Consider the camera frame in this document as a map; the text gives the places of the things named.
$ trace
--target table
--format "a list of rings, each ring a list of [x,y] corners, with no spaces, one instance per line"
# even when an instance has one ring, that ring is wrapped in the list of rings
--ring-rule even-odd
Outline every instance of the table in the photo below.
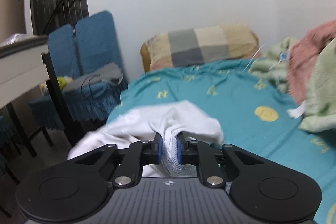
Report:
[[[29,38],[20,42],[0,47],[0,108],[6,106],[16,130],[32,157],[37,155],[31,145],[31,139],[23,130],[11,102],[37,85],[46,82],[49,94],[58,115],[64,125],[70,144],[83,135],[83,130],[75,122],[64,101],[53,64],[48,52],[47,36]],[[41,128],[49,144],[52,141],[45,130]]]

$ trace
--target teal bed sheet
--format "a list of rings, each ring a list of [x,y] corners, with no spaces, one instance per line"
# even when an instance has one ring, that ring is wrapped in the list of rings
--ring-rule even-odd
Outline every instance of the teal bed sheet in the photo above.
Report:
[[[336,132],[297,129],[301,120],[286,113],[297,107],[293,99],[250,75],[247,64],[225,60],[146,73],[122,92],[107,122],[134,107],[188,100],[220,122],[225,143],[316,180],[323,198],[315,221],[336,224]]]

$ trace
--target pillow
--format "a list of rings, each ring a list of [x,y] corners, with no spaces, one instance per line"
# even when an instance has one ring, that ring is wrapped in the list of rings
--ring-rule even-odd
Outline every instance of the pillow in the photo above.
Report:
[[[249,27],[231,25],[159,33],[144,43],[141,54],[146,71],[146,51],[151,60],[150,70],[156,70],[221,59],[249,59],[258,48],[258,37]]]

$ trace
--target gray square patch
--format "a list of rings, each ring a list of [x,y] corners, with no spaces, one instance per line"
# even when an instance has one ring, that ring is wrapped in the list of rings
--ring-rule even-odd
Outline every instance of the gray square patch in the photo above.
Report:
[[[171,55],[174,67],[204,64],[201,50],[193,48],[185,52],[176,52]]]
[[[171,53],[187,51],[199,47],[194,29],[169,32],[168,38]]]
[[[227,45],[201,47],[201,52],[205,63],[232,58]]]

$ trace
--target black circular joint cover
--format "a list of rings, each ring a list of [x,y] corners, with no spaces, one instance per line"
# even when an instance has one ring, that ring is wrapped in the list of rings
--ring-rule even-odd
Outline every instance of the black circular joint cover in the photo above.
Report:
[[[104,203],[108,187],[85,165],[56,165],[21,182],[16,200],[22,212],[38,222],[74,222]]]
[[[251,217],[276,223],[312,218],[322,199],[313,179],[275,163],[246,166],[232,182],[230,196]]]

